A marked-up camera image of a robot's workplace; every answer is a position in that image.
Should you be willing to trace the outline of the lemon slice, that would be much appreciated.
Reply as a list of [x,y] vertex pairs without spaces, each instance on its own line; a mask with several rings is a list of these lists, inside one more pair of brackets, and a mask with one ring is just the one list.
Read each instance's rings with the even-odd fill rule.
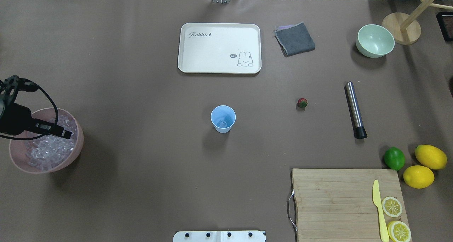
[[402,221],[391,221],[387,225],[387,232],[393,242],[410,242],[412,232],[409,226]]
[[382,208],[384,213],[392,218],[398,218],[403,211],[402,203],[392,196],[385,197],[382,200]]

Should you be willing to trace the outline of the wooden cup tree stand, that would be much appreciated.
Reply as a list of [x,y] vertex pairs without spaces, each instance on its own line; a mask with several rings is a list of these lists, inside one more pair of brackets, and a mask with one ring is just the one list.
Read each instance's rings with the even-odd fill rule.
[[435,0],[420,0],[418,7],[411,13],[395,12],[387,15],[382,26],[393,36],[396,43],[410,45],[417,42],[421,36],[421,26],[417,21],[429,6],[452,11],[453,7],[434,3]]

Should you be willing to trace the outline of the cream rabbit serving tray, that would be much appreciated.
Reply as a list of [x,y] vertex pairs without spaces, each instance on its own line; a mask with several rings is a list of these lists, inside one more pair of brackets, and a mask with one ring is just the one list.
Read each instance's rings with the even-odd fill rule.
[[186,23],[177,65],[183,73],[259,73],[260,29],[252,23]]

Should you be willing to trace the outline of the grey folded cloth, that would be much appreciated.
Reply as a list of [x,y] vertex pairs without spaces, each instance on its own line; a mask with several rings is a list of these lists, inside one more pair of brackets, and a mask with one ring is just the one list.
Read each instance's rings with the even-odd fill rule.
[[312,51],[316,47],[304,22],[279,26],[274,31],[274,36],[287,57]]

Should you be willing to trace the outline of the wooden cutting board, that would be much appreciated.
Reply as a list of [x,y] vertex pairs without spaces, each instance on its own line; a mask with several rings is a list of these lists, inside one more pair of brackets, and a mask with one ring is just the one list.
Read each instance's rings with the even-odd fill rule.
[[380,242],[375,180],[381,198],[404,203],[391,169],[293,168],[291,179],[298,242]]

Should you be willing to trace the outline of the lemon slice upper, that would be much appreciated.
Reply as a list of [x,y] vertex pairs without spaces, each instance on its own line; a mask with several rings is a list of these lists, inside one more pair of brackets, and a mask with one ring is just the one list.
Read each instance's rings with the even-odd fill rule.
[[385,197],[382,200],[382,208],[384,213],[392,218],[398,218],[403,211],[402,203],[392,196]]

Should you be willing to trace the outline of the green lime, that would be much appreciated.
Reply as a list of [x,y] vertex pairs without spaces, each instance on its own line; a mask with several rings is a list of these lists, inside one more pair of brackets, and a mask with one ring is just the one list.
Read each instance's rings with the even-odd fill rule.
[[384,163],[392,170],[399,171],[406,164],[406,157],[399,148],[390,147],[384,153]]

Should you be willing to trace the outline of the yellow lemon near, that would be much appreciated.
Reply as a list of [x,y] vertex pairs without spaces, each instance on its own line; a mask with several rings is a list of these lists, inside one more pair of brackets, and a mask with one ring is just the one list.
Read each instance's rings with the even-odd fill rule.
[[422,165],[413,165],[403,172],[403,180],[412,188],[423,189],[432,185],[435,176],[430,168]]

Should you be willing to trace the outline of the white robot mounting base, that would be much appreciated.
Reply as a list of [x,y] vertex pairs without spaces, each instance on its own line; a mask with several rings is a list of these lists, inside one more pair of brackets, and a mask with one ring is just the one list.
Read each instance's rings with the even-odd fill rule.
[[259,230],[179,231],[173,242],[266,242],[266,232]]

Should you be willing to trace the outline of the pink bowl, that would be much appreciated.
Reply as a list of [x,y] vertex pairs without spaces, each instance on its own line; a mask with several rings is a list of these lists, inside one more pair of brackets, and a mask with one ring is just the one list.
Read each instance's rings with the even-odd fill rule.
[[70,153],[69,157],[65,161],[63,161],[63,163],[59,164],[57,167],[52,168],[48,171],[40,171],[37,168],[33,168],[33,167],[27,165],[27,163],[25,162],[27,159],[27,157],[26,157],[27,149],[25,146],[26,141],[11,140],[10,145],[9,145],[10,159],[11,159],[12,163],[17,168],[19,168],[21,171],[24,171],[29,174],[45,174],[45,173],[59,171],[65,167],[67,167],[68,165],[72,164],[77,159],[77,157],[80,155],[81,149],[84,145],[84,133],[81,129],[81,126],[77,122],[77,120],[74,118],[74,116],[71,113],[67,112],[66,110],[59,108],[58,114],[59,113],[63,113],[63,114],[67,113],[76,122],[76,126],[78,129],[78,136],[76,139],[76,145],[75,145],[74,151],[72,153]]

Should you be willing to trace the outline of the lemon slice lower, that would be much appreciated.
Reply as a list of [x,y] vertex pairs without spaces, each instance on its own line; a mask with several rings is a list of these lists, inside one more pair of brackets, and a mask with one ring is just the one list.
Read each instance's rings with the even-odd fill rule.
[[387,225],[387,232],[393,242],[410,242],[412,232],[409,226],[402,221],[391,221]]

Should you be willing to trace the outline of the yellow lemon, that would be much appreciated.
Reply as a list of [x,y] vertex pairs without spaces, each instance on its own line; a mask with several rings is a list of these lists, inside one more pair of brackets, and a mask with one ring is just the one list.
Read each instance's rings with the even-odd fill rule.
[[432,185],[435,176],[430,168],[422,165],[413,165],[403,172],[403,180],[412,188],[423,189]]
[[434,170],[443,169],[448,163],[447,155],[432,145],[418,145],[415,148],[415,157],[419,163]]

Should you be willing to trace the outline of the ice cube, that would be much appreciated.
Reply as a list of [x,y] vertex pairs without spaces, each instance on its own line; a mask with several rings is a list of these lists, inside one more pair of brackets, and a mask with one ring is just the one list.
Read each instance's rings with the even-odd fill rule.
[[220,120],[217,126],[220,128],[228,128],[229,124],[225,120]]

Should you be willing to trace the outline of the light blue plastic cup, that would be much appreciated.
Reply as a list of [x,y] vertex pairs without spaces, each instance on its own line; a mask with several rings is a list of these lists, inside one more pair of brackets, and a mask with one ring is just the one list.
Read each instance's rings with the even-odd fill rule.
[[[228,105],[219,105],[212,110],[210,118],[217,132],[228,133],[236,122],[236,113],[233,108],[229,107]],[[220,120],[225,120],[226,122],[228,122],[229,127],[218,127],[217,125]]]

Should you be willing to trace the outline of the yellow lemon far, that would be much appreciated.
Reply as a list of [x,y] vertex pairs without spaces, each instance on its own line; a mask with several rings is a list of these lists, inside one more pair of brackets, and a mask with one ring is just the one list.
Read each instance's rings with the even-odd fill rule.
[[447,155],[432,145],[418,145],[415,148],[415,157],[419,163],[434,170],[443,169],[448,163]]

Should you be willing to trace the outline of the mint green bowl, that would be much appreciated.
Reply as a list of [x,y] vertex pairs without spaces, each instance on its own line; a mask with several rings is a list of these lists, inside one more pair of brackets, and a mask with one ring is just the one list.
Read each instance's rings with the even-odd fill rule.
[[359,29],[356,48],[368,58],[380,58],[389,54],[395,46],[393,35],[384,27],[368,24]]

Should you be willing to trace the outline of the red strawberry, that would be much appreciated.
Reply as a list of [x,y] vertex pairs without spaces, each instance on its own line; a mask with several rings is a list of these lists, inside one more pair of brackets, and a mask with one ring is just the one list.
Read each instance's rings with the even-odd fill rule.
[[298,108],[306,108],[308,106],[308,100],[306,98],[300,98],[297,100],[297,107]]

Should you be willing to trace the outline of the clear ice cubes pile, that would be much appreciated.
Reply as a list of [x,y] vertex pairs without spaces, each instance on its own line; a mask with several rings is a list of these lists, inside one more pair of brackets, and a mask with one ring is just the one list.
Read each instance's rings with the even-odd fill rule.
[[63,163],[74,151],[78,136],[74,118],[67,113],[59,113],[58,125],[71,132],[70,139],[48,135],[26,141],[27,165],[40,171],[48,171]]

